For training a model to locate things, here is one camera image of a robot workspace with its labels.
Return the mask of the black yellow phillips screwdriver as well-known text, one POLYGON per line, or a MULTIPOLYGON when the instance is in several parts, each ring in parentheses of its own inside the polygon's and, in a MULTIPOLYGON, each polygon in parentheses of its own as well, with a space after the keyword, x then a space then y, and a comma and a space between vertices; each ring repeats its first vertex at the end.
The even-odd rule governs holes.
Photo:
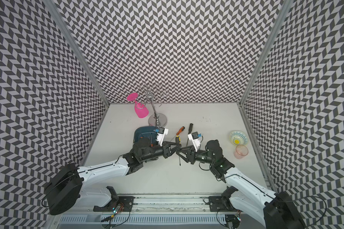
POLYGON ((175 142, 178 143, 178 149, 176 150, 176 155, 179 156, 179 150, 181 148, 181 138, 179 135, 175 137, 175 142))

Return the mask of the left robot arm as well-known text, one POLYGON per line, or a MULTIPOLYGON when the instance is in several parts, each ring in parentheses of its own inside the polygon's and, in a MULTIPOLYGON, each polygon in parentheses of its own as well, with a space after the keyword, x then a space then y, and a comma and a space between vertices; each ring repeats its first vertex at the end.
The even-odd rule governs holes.
POLYGON ((141 138, 133 144, 130 152, 117 160, 89 167, 67 164, 45 184, 43 201, 50 215, 60 215, 71 209, 82 198, 81 192, 101 181, 130 175, 143 167, 143 163, 155 158, 172 156, 181 148, 180 138, 174 142, 150 145, 148 138, 141 138))

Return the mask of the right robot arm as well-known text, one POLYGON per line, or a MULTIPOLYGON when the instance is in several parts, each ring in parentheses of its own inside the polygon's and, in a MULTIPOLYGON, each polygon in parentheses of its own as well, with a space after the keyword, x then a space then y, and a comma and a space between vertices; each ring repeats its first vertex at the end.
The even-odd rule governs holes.
POLYGON ((176 154, 187 163, 196 161, 210 165, 210 171, 227 184, 232 193, 239 191, 239 197, 228 196, 225 205, 241 210, 261 223, 267 229, 304 229, 305 223, 293 200, 285 191, 276 193, 244 175, 233 163, 223 156, 218 140, 207 142, 205 150, 183 147, 176 154))

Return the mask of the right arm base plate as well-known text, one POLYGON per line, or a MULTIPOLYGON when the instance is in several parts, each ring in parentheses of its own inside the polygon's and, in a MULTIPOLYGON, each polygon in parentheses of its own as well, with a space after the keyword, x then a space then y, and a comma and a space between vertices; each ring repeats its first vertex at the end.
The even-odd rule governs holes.
POLYGON ((226 198, 222 196, 209 196, 208 205, 211 212, 218 212, 219 210, 233 211, 233 208, 228 205, 226 198))

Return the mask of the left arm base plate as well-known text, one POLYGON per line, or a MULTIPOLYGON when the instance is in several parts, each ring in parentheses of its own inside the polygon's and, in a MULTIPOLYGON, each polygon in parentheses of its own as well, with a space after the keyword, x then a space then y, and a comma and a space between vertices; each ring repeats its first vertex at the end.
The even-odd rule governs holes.
POLYGON ((134 196, 121 196, 118 199, 112 198, 103 207, 94 206, 94 212, 117 212, 123 209, 123 212, 131 212, 134 204, 134 196))

